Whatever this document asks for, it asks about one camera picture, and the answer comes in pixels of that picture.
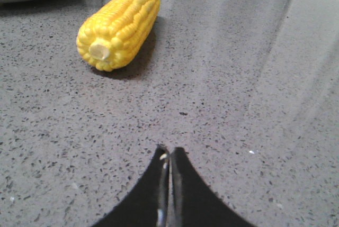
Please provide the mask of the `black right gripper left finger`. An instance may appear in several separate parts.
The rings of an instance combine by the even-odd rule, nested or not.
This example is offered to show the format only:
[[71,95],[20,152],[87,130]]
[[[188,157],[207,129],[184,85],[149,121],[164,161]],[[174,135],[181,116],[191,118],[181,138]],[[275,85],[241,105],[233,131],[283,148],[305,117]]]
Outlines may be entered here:
[[170,154],[158,145],[146,171],[124,199],[94,226],[165,226]]

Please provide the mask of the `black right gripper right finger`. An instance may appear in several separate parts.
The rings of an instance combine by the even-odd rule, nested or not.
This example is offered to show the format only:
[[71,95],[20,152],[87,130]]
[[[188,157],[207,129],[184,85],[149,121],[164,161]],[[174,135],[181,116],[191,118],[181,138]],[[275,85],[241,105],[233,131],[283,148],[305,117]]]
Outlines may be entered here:
[[253,226],[215,195],[191,164],[184,148],[174,149],[171,164],[176,226]]

